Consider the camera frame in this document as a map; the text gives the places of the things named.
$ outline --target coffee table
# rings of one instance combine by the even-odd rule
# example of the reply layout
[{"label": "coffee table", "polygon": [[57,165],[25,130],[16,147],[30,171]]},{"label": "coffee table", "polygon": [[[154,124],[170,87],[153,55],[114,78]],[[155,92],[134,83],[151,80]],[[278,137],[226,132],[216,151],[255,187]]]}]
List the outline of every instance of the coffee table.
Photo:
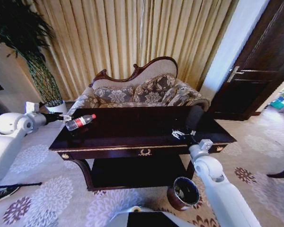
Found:
[{"label": "coffee table", "polygon": [[[74,117],[96,114],[92,123],[62,129],[52,145],[63,160],[81,168],[89,191],[172,185],[179,176],[193,177],[179,157],[187,145],[171,135],[185,127],[190,106],[77,109]],[[236,140],[207,113],[197,122],[195,140],[211,139],[210,153]],[[94,158],[92,169],[86,159]]]}]

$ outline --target wooden door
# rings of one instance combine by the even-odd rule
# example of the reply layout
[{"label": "wooden door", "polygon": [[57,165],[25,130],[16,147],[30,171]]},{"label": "wooden door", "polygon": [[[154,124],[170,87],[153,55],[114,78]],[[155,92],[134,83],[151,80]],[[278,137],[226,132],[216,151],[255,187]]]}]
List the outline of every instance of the wooden door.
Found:
[{"label": "wooden door", "polygon": [[247,120],[284,81],[284,0],[270,0],[209,112]]}]

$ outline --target gold trim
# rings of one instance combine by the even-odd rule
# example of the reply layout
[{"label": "gold trim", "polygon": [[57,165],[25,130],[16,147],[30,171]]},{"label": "gold trim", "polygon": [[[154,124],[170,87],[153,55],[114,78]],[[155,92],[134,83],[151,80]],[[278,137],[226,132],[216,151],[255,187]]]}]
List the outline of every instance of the gold trim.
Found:
[{"label": "gold trim", "polygon": [[[228,145],[231,143],[214,143],[214,145]],[[144,147],[116,147],[116,148],[88,148],[88,149],[69,149],[69,150],[52,150],[53,152],[74,152],[74,151],[95,151],[95,150],[129,150],[129,149],[148,149],[148,148],[179,148],[179,147],[187,147],[186,144],[181,145],[162,145],[162,146],[144,146]]]},{"label": "gold trim", "polygon": [[144,151],[144,149],[142,149],[140,151],[140,154],[138,154],[138,156],[148,156],[148,155],[151,155],[151,150],[150,149],[147,149],[146,153],[144,153],[143,151]]},{"label": "gold trim", "polygon": [[64,158],[64,159],[68,159],[69,158],[68,154],[62,154],[61,157]]},{"label": "gold trim", "polygon": [[224,147],[217,147],[217,151],[221,151],[223,149],[224,149]]}]

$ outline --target table leg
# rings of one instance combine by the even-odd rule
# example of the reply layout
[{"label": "table leg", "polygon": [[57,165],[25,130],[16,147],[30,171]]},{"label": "table leg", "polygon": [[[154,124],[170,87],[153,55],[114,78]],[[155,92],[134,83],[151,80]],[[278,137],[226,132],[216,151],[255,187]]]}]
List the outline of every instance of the table leg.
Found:
[{"label": "table leg", "polygon": [[193,179],[194,173],[195,173],[195,167],[192,161],[190,160],[186,170],[186,177],[189,179]]},{"label": "table leg", "polygon": [[76,163],[80,167],[85,178],[87,190],[92,191],[94,189],[94,186],[91,180],[91,170],[87,161],[85,159],[74,159],[71,161]]}]

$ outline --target white wall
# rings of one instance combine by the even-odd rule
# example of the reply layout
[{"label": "white wall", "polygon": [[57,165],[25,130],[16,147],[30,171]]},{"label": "white wall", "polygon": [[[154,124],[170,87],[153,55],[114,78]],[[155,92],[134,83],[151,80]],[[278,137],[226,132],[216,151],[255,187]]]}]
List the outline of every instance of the white wall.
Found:
[{"label": "white wall", "polygon": [[200,93],[213,99],[243,49],[269,0],[239,0]]},{"label": "white wall", "polygon": [[0,104],[9,111],[24,113],[25,101],[40,102],[41,99],[28,79],[28,68],[24,60],[15,55],[6,57],[11,49],[4,44],[0,46]]}]

